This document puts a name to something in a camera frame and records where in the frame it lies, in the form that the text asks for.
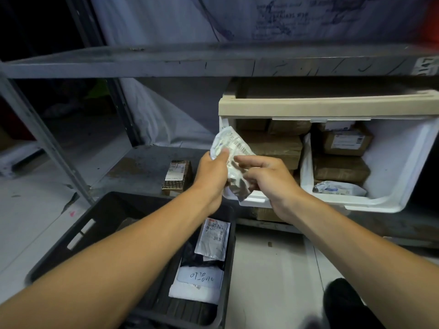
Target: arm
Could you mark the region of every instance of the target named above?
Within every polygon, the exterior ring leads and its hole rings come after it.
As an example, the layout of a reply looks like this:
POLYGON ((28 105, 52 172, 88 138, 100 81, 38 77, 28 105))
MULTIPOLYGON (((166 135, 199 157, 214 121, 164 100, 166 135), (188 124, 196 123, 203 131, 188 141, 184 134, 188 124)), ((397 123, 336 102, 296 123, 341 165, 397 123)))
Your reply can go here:
POLYGON ((439 267, 394 245, 302 190, 281 160, 236 156, 276 214, 302 231, 386 328, 436 328, 439 267))
POLYGON ((0 306, 0 328, 116 328, 157 275, 221 204, 228 152, 200 160, 194 185, 86 248, 0 306))

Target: black plastic crate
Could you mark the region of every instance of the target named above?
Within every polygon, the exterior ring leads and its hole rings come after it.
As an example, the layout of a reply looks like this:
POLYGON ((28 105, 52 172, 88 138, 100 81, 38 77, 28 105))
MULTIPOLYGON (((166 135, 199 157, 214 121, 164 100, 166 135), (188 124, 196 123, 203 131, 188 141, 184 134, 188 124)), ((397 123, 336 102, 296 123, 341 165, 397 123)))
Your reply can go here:
MULTIPOLYGON (((63 235, 49 252, 30 271, 26 280, 32 283, 63 261, 79 253, 84 248, 114 233, 126 218, 141 219, 156 211, 172 200, 168 196, 143 196, 111 192, 103 196, 63 235), (96 223, 85 233, 84 237, 69 250, 67 245, 93 219, 96 223)), ((230 222, 230 231, 224 275, 218 306, 168 297, 177 272, 183 248, 180 248, 157 277, 154 284, 145 293, 139 304, 132 310, 128 319, 142 327, 143 321, 150 324, 161 323, 177 328, 216 329, 223 326, 232 274, 233 254, 235 250, 236 219, 234 210, 228 205, 221 205, 211 218, 230 222)))

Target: forearm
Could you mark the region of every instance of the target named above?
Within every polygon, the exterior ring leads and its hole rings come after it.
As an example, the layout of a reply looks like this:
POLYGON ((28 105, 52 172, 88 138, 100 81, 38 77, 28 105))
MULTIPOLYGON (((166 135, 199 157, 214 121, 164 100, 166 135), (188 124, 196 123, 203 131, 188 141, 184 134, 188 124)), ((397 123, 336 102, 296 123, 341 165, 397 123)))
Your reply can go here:
POLYGON ((0 306, 0 327, 117 327, 206 218, 208 196, 190 188, 59 265, 0 306))
POLYGON ((308 194, 291 200, 290 208, 290 222, 328 257, 387 328, 437 326, 436 265, 308 194))

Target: white tarp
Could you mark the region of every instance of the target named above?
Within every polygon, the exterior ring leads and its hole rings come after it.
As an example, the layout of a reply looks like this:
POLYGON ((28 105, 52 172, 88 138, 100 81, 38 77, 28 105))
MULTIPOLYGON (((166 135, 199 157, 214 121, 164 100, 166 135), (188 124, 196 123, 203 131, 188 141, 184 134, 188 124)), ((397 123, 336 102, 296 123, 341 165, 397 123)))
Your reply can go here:
MULTIPOLYGON (((426 6, 426 0, 92 3, 109 45, 340 38, 398 41, 414 36, 426 6)), ((124 78, 121 83, 146 144, 209 149, 218 132, 218 101, 228 80, 124 78)))

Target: black shoe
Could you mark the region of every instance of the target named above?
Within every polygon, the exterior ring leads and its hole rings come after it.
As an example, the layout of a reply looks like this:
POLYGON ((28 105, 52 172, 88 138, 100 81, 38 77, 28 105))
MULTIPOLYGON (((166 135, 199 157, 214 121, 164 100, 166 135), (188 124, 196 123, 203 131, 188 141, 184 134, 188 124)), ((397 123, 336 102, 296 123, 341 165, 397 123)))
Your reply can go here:
POLYGON ((331 329, 384 329, 344 278, 328 284, 323 295, 323 308, 331 329))

